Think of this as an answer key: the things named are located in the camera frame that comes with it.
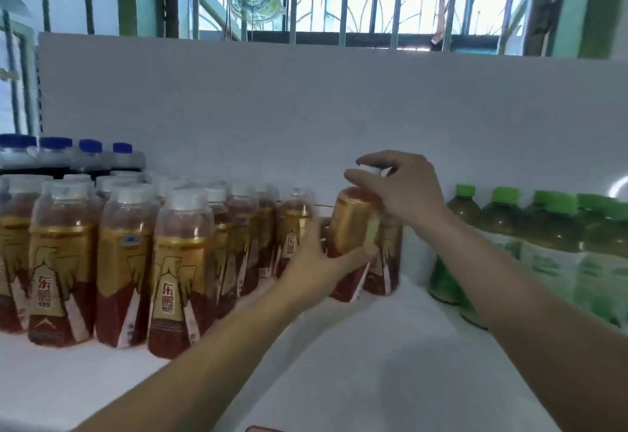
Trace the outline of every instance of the white panel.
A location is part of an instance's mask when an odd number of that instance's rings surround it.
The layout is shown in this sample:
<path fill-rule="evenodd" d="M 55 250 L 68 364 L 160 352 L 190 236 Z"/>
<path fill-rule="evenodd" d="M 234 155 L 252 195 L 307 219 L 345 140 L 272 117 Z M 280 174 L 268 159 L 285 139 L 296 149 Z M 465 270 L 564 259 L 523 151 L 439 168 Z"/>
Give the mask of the white panel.
<path fill-rule="evenodd" d="M 357 156 L 388 148 L 425 154 L 446 198 L 477 185 L 481 205 L 498 185 L 524 205 L 534 189 L 606 193 L 628 174 L 622 62 L 42 39 L 44 133 L 129 141 L 152 168 L 305 184 L 327 205 Z"/>

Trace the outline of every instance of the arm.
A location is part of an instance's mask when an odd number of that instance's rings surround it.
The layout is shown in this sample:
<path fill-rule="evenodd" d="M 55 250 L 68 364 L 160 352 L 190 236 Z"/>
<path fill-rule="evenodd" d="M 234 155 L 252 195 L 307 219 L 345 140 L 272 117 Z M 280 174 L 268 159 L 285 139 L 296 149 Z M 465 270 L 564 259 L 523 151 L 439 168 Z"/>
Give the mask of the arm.
<path fill-rule="evenodd" d="M 216 330 L 122 397 L 76 432 L 207 432 L 279 334 L 302 311 L 322 301 L 375 249 L 361 247 L 338 259 L 320 249 L 319 225 L 308 226 L 281 280 L 255 303 L 234 311 Z M 175 390 L 176 393 L 165 393 Z"/>
<path fill-rule="evenodd" d="M 378 193 L 441 256 L 558 426 L 626 430 L 628 338 L 549 292 L 452 214 L 422 156 L 384 151 L 358 161 L 394 167 L 387 178 L 353 169 L 345 176 Z"/>

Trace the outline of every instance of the hand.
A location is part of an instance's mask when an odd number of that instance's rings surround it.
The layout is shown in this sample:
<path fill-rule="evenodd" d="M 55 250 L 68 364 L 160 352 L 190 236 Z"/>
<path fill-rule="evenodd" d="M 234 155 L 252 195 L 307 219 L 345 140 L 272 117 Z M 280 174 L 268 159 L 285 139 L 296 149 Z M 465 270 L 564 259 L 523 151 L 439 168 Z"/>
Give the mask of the hand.
<path fill-rule="evenodd" d="M 320 220 L 315 215 L 276 288 L 292 302 L 298 315 L 329 296 L 346 274 L 365 265 L 376 254 L 377 247 L 370 245 L 335 259 L 328 258 L 320 248 Z"/>
<path fill-rule="evenodd" d="M 359 169 L 347 169 L 345 177 L 379 195 L 386 210 L 410 225 L 418 235 L 450 214 L 434 166 L 424 156 L 386 150 L 366 154 L 357 159 L 357 164 L 392 168 L 386 177 Z"/>

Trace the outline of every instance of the forearm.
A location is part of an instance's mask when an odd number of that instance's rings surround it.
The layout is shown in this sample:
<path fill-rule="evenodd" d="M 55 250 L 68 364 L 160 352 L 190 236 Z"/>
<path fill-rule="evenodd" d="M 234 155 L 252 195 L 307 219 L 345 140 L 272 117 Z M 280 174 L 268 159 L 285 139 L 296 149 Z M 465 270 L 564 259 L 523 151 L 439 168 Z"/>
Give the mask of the forearm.
<path fill-rule="evenodd" d="M 275 286 L 76 431 L 207 432 L 297 311 Z"/>
<path fill-rule="evenodd" d="M 457 217 L 445 219 L 421 236 L 558 425 L 625 430 L 628 338 L 550 293 Z"/>

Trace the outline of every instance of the green bottle cap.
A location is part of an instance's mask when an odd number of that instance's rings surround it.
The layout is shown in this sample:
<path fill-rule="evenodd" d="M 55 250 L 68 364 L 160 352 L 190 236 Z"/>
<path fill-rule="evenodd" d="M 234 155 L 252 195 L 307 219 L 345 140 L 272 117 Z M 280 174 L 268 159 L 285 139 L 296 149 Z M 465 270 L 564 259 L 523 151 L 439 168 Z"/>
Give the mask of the green bottle cap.
<path fill-rule="evenodd" d="M 553 191 L 534 191 L 532 202 L 537 205 L 545 206 Z"/>
<path fill-rule="evenodd" d="M 473 197 L 475 195 L 475 186 L 456 184 L 456 195 L 461 197 Z"/>
<path fill-rule="evenodd" d="M 576 194 L 576 198 L 579 208 L 596 212 L 604 212 L 609 199 L 599 194 Z"/>
<path fill-rule="evenodd" d="M 575 214 L 578 210 L 576 196 L 564 192 L 552 192 L 545 205 L 545 210 L 559 214 Z"/>
<path fill-rule="evenodd" d="M 628 220 L 628 202 L 607 200 L 604 215 L 612 220 Z"/>
<path fill-rule="evenodd" d="M 496 187 L 491 195 L 491 202 L 503 202 L 504 204 L 516 204 L 521 192 L 514 187 Z"/>

